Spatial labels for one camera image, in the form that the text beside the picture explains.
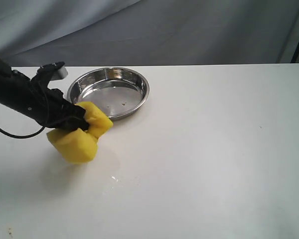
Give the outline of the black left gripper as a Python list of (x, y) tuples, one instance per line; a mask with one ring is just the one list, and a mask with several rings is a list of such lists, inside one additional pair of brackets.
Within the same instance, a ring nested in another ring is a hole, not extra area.
[(86, 110), (74, 104), (67, 104), (63, 93), (49, 89), (50, 81), (37, 74), (29, 78), (19, 71), (11, 71), (4, 77), (7, 84), (4, 94), (5, 105), (49, 128), (74, 131), (89, 128), (84, 116)]

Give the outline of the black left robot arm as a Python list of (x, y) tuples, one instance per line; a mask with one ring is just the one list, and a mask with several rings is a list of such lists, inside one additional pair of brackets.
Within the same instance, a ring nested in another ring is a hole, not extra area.
[(87, 130), (86, 111), (67, 101), (61, 90), (48, 88), (50, 81), (62, 80), (67, 75), (64, 62), (41, 66), (29, 78), (0, 59), (0, 104), (47, 128)]

